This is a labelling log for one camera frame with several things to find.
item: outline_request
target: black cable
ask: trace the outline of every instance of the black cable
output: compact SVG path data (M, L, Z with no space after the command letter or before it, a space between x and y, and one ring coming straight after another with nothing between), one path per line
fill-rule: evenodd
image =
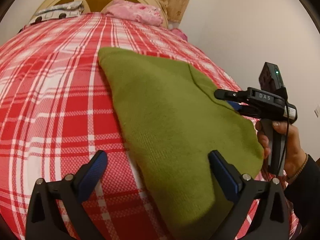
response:
M287 131L285 133L284 148L283 148L281 161L280 161L278 172L277 172L277 177L279 176L279 173L281 171L282 162L284 160L284 153L286 153L286 151L287 151L287 144L288 144L288 133L289 133L289 124L290 123L289 123L289 107L288 107L288 101L287 100L285 101L285 107L287 109Z

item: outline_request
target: hand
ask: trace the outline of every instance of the hand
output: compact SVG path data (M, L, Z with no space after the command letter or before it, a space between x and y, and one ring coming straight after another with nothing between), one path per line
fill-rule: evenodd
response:
M272 126L273 129L275 129L278 133L286 134L287 122L273 122ZM266 159L271 153L271 149L268 146L269 139L263 133L263 131L261 131L260 122L256 123L256 129L258 130L258 141L264 149L264 158ZM284 161L284 170L289 178L292 178L299 171L304 161L306 160L306 157L307 155L300 146L298 128L293 125L289 125L287 152Z

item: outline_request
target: red plaid bedspread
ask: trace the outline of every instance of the red plaid bedspread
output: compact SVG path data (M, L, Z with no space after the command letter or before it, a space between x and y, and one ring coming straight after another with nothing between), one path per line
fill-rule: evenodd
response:
M61 180L98 149L108 153L109 165L83 205L105 239L172 239L124 146L98 65L104 46L186 61L219 88L240 89L199 49L169 31L99 13L40 23L9 40L0 47L0 212L19 239L36 179ZM237 238L246 233L257 204ZM298 220L292 213L290 218L294 232Z

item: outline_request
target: pink pillow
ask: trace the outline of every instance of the pink pillow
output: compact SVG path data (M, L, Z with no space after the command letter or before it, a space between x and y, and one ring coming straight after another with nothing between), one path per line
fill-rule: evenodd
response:
M161 9L153 5L123 0L114 0L112 5L107 8L108 16L153 26L160 26L163 23L160 12Z

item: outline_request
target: green towel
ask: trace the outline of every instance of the green towel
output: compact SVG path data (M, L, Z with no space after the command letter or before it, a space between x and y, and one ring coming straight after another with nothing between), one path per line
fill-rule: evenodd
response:
M262 148L252 123L217 100L217 87L180 61L102 48L114 109L131 156L164 222L177 239L208 239L230 211L210 172L218 150L255 177Z

